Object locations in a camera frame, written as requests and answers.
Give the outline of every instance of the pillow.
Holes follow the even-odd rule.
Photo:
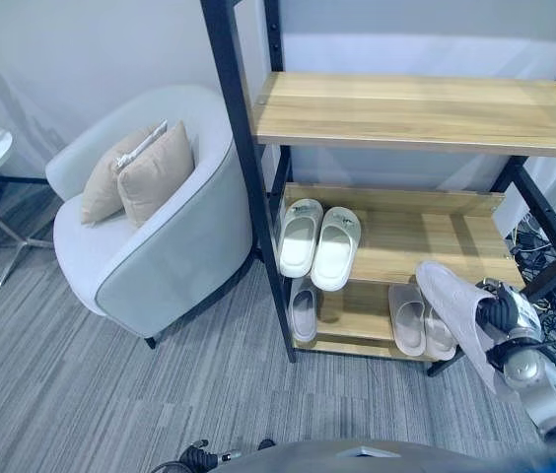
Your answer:
[[[158,138],[160,138],[162,135],[166,133],[167,126],[169,126],[169,123],[166,120],[164,120],[162,123],[158,125],[158,127],[153,131],[153,133],[149,134],[149,136],[147,136],[144,139],[144,141],[136,147],[135,150],[133,150],[131,153],[122,155],[121,157],[117,158],[116,170],[118,172],[121,172],[125,166],[131,164],[138,157],[138,155],[140,155],[140,153],[146,150],[150,145],[155,143],[155,141]]]
[[[118,175],[118,193],[129,221],[142,226],[194,170],[183,122],[142,152]]]
[[[117,160],[132,153],[157,128],[158,125],[152,125],[133,131],[103,154],[83,189],[81,223],[98,222],[122,209],[117,186]]]

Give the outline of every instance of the slide sandal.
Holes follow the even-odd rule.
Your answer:
[[[300,199],[287,209],[279,245],[279,266],[284,276],[302,278],[311,270],[323,213],[313,199]]]
[[[410,357],[425,353],[425,303],[415,284],[392,284],[388,292],[394,342]]]
[[[317,334],[317,289],[309,279],[300,278],[291,286],[289,321],[294,338],[310,342]]]
[[[333,207],[321,223],[311,279],[323,291],[339,291],[350,276],[361,238],[357,216],[343,207]]]
[[[425,307],[425,337],[425,355],[443,361],[453,358],[457,342],[429,302]]]
[[[416,281],[486,386],[503,401],[517,401],[517,393],[486,361],[486,352],[495,342],[475,322],[479,302],[494,296],[458,278],[435,261],[423,261],[416,267]]]

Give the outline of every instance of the gray carpet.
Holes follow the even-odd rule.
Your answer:
[[[56,210],[47,187],[9,185],[0,213],[29,233]],[[0,233],[0,242],[6,240]],[[0,248],[0,271],[10,256]],[[271,437],[409,440],[479,457],[539,448],[522,408],[466,361],[418,363],[282,345],[263,266],[172,325],[157,350],[89,313],[52,251],[0,289],[0,472],[145,472],[200,438],[216,451]]]

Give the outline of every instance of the wall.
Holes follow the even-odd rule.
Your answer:
[[[237,7],[253,90],[268,70],[259,13],[258,0]],[[2,173],[43,176],[97,119],[175,82],[219,89],[198,0],[0,1],[0,126],[15,137]]]
[[[555,0],[283,0],[285,66],[556,78]],[[484,190],[505,158],[295,148],[296,180]]]
[[[252,95],[268,70],[260,2],[237,7]],[[556,0],[282,0],[282,15],[288,70],[556,77]],[[0,2],[3,173],[42,176],[98,118],[172,82],[219,87],[198,0]],[[487,189],[504,160],[294,149],[298,180],[403,188]]]

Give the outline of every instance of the white slipper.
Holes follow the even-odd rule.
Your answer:
[[[310,342],[317,335],[317,289],[309,279],[293,281],[289,321],[294,338],[299,342]]]
[[[285,214],[280,233],[280,272],[288,278],[302,278],[310,270],[324,211],[313,199],[294,202]]]
[[[429,304],[425,307],[425,355],[436,360],[450,360],[457,342],[445,322]]]
[[[343,207],[333,207],[321,223],[311,279],[323,291],[344,287],[353,267],[361,238],[357,216]]]
[[[486,351],[495,342],[475,322],[477,305],[493,295],[458,278],[435,261],[423,261],[416,267],[416,281],[486,386],[501,400],[516,401],[518,395],[486,361]]]
[[[387,295],[392,318],[394,342],[410,357],[425,352],[425,303],[415,284],[392,284]]]

